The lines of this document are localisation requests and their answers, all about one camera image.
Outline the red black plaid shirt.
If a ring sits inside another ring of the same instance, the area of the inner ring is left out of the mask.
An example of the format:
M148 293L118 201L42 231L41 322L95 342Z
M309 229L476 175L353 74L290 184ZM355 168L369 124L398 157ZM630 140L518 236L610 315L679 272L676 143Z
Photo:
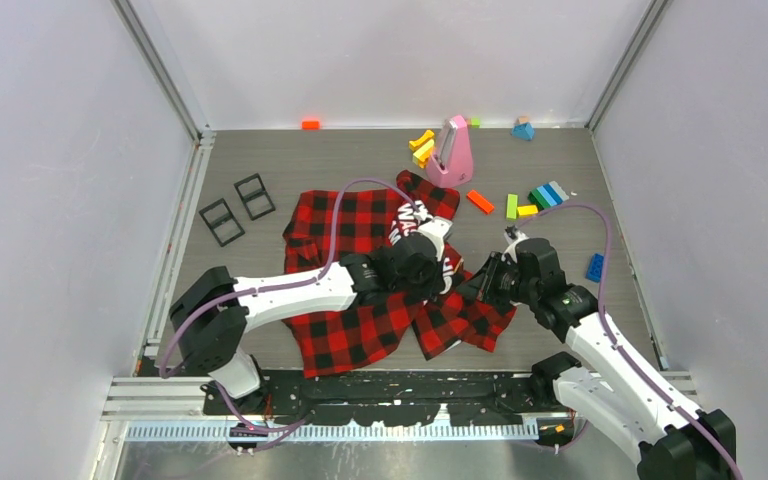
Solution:
M283 232L284 270L348 268L357 297L343 311L301 314L285 320L308 378L340 374L378 362L393 353L412 330L425 359L466 343L491 352L509 326L515 307L492 306L457 292L469 280L463 257L444 248L436 271L429 263L408 266L411 254L390 250L416 231L417 212L454 218L460 194L408 170L395 189L339 194L309 190L300 194Z

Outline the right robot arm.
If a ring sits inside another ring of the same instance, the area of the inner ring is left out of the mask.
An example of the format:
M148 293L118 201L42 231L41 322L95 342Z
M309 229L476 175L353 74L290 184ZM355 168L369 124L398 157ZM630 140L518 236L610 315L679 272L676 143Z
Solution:
M638 478L741 478L730 418L704 411L653 368L597 298L567 281L547 240L522 238L492 253L458 291L494 307L527 307L569 347L532 366L532 400L583 415L629 457Z

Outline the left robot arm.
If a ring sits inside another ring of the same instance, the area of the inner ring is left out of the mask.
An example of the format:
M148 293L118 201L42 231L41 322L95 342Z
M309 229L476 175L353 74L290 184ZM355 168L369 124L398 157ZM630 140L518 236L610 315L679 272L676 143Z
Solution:
M175 331L169 350L181 363L166 375L207 375L224 387L240 412L258 412L267 398L259 368L241 347L245 333L265 324L316 312L351 311L406 292L428 297L443 284L446 232L433 221L367 254L351 254L324 267L280 276L233 277L226 267L207 270L171 306Z

